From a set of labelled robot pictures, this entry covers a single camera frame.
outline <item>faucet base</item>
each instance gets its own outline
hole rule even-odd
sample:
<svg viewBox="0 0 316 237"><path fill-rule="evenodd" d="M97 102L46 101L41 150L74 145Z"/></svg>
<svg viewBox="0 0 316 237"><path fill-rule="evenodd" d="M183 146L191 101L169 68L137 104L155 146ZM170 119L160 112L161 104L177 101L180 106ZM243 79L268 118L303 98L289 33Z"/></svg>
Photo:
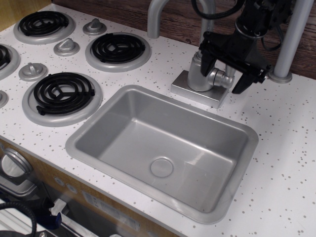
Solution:
<svg viewBox="0 0 316 237"><path fill-rule="evenodd" d="M228 89L214 86L208 91L195 91L188 86L188 71L182 71L177 79L171 84L171 92L201 104L218 109L228 94Z"/></svg>

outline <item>gray knob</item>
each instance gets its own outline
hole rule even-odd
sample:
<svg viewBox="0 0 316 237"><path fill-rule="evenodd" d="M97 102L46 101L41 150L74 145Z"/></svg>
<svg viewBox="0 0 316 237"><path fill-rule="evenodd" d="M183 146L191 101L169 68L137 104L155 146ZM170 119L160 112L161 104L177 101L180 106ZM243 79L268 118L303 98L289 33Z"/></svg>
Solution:
<svg viewBox="0 0 316 237"><path fill-rule="evenodd" d="M71 38L67 38L64 41L58 43L54 47L54 52L58 56L66 57L72 56L80 50L79 44L74 42Z"/></svg>
<svg viewBox="0 0 316 237"><path fill-rule="evenodd" d="M104 33L107 30L107 27L97 18L94 18L91 22L86 24L82 30L87 35L97 36Z"/></svg>
<svg viewBox="0 0 316 237"><path fill-rule="evenodd" d="M4 91L0 90L0 108L5 106L8 100L8 95Z"/></svg>
<svg viewBox="0 0 316 237"><path fill-rule="evenodd" d="M36 81L43 79L47 73L47 67L42 63L28 63L20 69L19 77L24 81Z"/></svg>
<svg viewBox="0 0 316 237"><path fill-rule="evenodd" d="M30 173L33 168L30 163L17 151L6 148L1 159L2 171L9 177L21 177Z"/></svg>

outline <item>wood panel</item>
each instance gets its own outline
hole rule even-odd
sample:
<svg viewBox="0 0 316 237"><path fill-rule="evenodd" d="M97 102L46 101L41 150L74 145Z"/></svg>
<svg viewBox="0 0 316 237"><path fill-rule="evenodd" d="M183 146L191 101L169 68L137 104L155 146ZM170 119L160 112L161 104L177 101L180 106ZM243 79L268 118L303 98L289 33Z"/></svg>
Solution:
<svg viewBox="0 0 316 237"><path fill-rule="evenodd" d="M0 31L51 3L51 0L0 0Z"/></svg>
<svg viewBox="0 0 316 237"><path fill-rule="evenodd" d="M150 221L149 219L141 216L140 214L132 211L131 209L123 206L122 204L112 200L111 198L105 196L104 194L94 190L93 188L83 184L82 182L78 181L77 179L69 176L68 174L48 165L47 163L33 157L32 155L28 154L21 149L16 148L15 146L9 144L8 142L0 139L0 145L2 148L12 148L20 153L33 167L35 171L35 175L38 179L42 182L46 183L47 185L51 186L52 188L56 189L57 191L61 192L63 195L66 195L68 198L75 200L76 202L80 203L81 205L89 208L90 210L94 211L95 213L99 214L100 216L104 217L105 219L109 220L110 222L114 223L118 227L124 229L125 231L129 232L135 237L148 237L148 231L157 234L161 237L178 237L176 234L170 232L169 230L163 228L162 226ZM3 157L3 151L0 149L0 158ZM71 192L66 185L61 186L55 182L54 177L58 177L62 180L65 184L71 184L75 189L78 190L78 193ZM120 222L116 218L107 213L101 211L100 209L94 207L93 205L89 204L81 191L85 191L86 193L100 199L101 201L107 203L108 205L112 206L119 212L124 213L125 215L129 216L133 220L140 223L139 231L134 230L133 228L129 227L123 222Z"/></svg>
<svg viewBox="0 0 316 237"><path fill-rule="evenodd" d="M147 31L147 11L151 0L52 0L80 12L103 19L121 23L140 30ZM231 8L234 0L216 0L217 12ZM215 32L229 34L234 30L238 13L215 22ZM170 0L161 15L161 35L198 45L200 18L195 14L190 0ZM271 32L266 37L268 45L278 44L276 33ZM274 65L279 51L266 52L258 45L260 51ZM314 2L303 38L295 55L291 72L316 79L316 2Z"/></svg>

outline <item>white speckled countertop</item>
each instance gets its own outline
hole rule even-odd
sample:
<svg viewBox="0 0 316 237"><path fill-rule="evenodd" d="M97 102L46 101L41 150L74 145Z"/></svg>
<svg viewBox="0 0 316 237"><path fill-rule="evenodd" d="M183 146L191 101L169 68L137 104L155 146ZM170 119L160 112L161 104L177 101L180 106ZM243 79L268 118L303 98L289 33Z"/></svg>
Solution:
<svg viewBox="0 0 316 237"><path fill-rule="evenodd" d="M77 26L69 37L80 45L80 51L74 56L59 57L53 52L56 43L21 43L13 35L13 26L0 32L0 43L12 46L21 56L18 69L0 80L0 89L9 96L9 102L0 109L0 138L181 236L315 236L316 80L297 75L288 84L266 80L253 84L241 95L229 93L219 109L208 108L170 92L171 83L182 70L189 69L197 47L163 37L149 39L146 32L100 19L108 27L107 33L134 33L152 47L151 58L138 69L126 73L101 72L89 66L84 56L86 46L96 36L85 35L82 27L94 17L53 4L44 9L73 17ZM50 74L77 72L93 77L101 85L102 104L122 86L137 84L253 128L259 135L259 144L224 219L212 225L196 223L71 158L65 142L84 121L53 128L36 125L24 116L22 97L33 82L20 80L18 71L29 62L45 64Z"/></svg>

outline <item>sink basin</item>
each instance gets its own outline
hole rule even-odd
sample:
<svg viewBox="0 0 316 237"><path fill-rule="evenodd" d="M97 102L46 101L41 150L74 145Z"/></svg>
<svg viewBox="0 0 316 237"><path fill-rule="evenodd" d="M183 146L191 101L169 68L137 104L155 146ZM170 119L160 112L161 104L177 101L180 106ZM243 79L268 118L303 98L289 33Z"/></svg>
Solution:
<svg viewBox="0 0 316 237"><path fill-rule="evenodd" d="M258 144L250 127L122 87L67 141L72 157L193 220L221 220Z"/></svg>

